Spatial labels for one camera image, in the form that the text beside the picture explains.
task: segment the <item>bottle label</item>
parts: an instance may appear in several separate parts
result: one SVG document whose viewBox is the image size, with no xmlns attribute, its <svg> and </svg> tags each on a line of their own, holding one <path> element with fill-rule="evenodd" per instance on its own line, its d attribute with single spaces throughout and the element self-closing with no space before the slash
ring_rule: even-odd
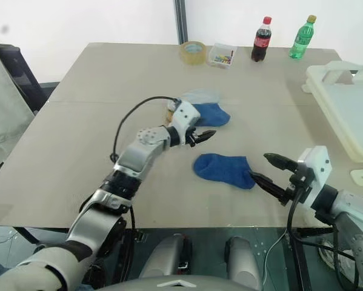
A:
<svg viewBox="0 0 363 291">
<path fill-rule="evenodd" d="M 254 45 L 257 47 L 268 47 L 268 43 L 270 42 L 270 38 L 259 38 L 255 37 Z"/>
<path fill-rule="evenodd" d="M 311 38 L 306 38 L 306 37 L 301 36 L 300 34 L 297 34 L 295 42 L 297 42 L 298 44 L 308 45 L 310 40 L 311 40 Z"/>
</svg>

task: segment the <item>white plastic container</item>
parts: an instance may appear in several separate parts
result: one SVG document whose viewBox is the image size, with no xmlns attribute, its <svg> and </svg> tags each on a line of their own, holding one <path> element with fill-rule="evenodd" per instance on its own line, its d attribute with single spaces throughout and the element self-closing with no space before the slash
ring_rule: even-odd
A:
<svg viewBox="0 0 363 291">
<path fill-rule="evenodd" d="M 344 72 L 357 70 L 351 84 L 337 81 Z M 332 61 L 307 69 L 303 90 L 312 93 L 349 157 L 363 162 L 363 65 Z"/>
<path fill-rule="evenodd" d="M 208 63 L 212 66 L 227 69 L 234 60 L 237 47 L 226 44 L 215 44 L 208 54 Z"/>
</svg>

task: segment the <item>metal pole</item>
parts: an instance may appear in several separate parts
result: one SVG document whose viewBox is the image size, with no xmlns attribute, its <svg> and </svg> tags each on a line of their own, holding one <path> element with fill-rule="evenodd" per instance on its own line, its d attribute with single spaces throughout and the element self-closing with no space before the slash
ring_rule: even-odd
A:
<svg viewBox="0 0 363 291">
<path fill-rule="evenodd" d="M 309 272 L 307 259 L 305 257 L 304 248 L 302 244 L 290 239 L 291 252 L 293 253 L 293 259 L 295 261 L 295 270 L 297 275 L 298 290 L 311 291 Z"/>
<path fill-rule="evenodd" d="M 185 0 L 175 0 L 176 23 L 179 44 L 188 41 L 187 17 L 185 15 Z"/>
</svg>

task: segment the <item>white cable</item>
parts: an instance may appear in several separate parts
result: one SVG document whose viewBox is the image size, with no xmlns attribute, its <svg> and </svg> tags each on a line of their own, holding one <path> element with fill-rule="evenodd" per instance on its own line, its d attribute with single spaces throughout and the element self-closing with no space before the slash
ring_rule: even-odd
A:
<svg viewBox="0 0 363 291">
<path fill-rule="evenodd" d="M 268 254 L 280 242 L 280 240 L 285 236 L 286 232 L 287 232 L 287 229 L 284 230 L 283 234 L 276 240 L 276 242 L 269 248 L 269 250 L 266 253 L 265 260 L 264 260 L 264 280 L 262 282 L 263 286 L 265 286 L 266 279 L 267 279 L 267 257 L 268 257 Z"/>
<path fill-rule="evenodd" d="M 11 240 L 12 238 L 15 237 L 16 234 L 17 234 L 17 232 L 14 235 L 12 235 L 11 237 L 5 239 L 4 241 L 0 241 L 0 244 L 6 243 L 7 241 Z"/>
</svg>

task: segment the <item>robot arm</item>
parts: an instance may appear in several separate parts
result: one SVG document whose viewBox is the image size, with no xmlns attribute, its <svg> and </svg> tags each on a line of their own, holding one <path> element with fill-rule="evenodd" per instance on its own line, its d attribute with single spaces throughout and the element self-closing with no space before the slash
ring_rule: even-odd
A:
<svg viewBox="0 0 363 291">
<path fill-rule="evenodd" d="M 121 239 L 122 215 L 132 206 L 154 160 L 177 145 L 192 147 L 214 130 L 195 134 L 199 112 L 179 101 L 169 127 L 141 130 L 117 160 L 113 171 L 81 207 L 66 242 L 35 253 L 0 277 L 0 290 L 74 290 L 96 258 L 106 256 Z"/>
<path fill-rule="evenodd" d="M 293 172 L 290 185 L 284 190 L 262 174 L 251 173 L 251 177 L 262 189 L 277 197 L 282 205 L 294 200 L 301 191 L 299 202 L 313 209 L 315 217 L 321 222 L 335 224 L 348 242 L 363 281 L 363 197 L 326 185 L 332 171 L 327 148 L 317 146 L 307 149 L 297 162 L 274 153 L 264 156 L 273 166 Z"/>
</svg>

